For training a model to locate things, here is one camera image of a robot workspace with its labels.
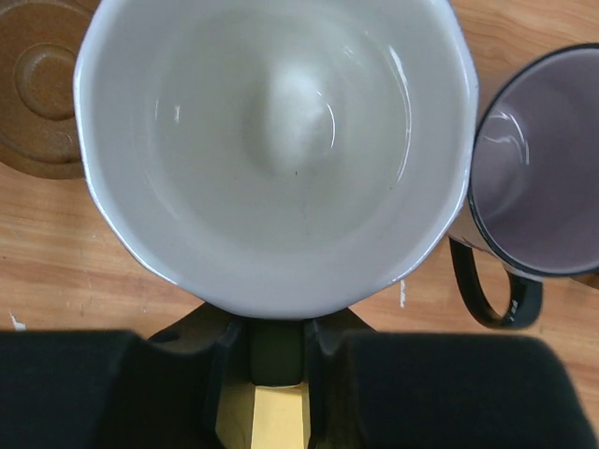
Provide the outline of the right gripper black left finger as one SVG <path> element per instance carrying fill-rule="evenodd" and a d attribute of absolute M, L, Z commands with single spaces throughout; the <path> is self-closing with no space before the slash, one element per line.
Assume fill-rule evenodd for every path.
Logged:
<path fill-rule="evenodd" d="M 203 305 L 150 338 L 124 329 L 5 331 L 5 448 L 224 448 L 240 320 Z"/>

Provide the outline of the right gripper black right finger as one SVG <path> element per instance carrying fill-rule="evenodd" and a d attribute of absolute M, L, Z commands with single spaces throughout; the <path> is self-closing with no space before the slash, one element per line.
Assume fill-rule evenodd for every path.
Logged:
<path fill-rule="evenodd" d="M 521 335 L 378 332 L 351 311 L 306 323 L 313 448 L 594 448 L 554 351 Z"/>

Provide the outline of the white mug green handle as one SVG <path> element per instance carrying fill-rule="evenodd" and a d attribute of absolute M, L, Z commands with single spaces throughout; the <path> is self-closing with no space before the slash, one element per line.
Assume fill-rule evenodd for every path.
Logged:
<path fill-rule="evenodd" d="M 74 101 L 113 232 L 256 318 L 253 380 L 285 386 L 300 321 L 405 278 L 454 222 L 478 81 L 447 1 L 103 1 Z"/>

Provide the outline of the purple translucent mug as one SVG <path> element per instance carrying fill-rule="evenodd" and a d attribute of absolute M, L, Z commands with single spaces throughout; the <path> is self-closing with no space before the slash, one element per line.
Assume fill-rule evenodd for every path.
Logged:
<path fill-rule="evenodd" d="M 598 46 L 547 53 L 485 86 L 467 194 L 448 230 L 474 319 L 523 329 L 547 278 L 598 271 Z"/>

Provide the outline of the small woven rattan coaster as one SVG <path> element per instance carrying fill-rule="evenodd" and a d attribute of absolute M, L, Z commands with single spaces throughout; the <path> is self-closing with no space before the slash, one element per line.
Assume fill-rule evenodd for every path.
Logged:
<path fill-rule="evenodd" d="M 587 285 L 591 288 L 595 288 L 595 289 L 599 288 L 599 274 L 598 273 L 591 273 L 591 274 L 576 276 L 576 277 L 574 277 L 574 280 L 576 282 Z"/>

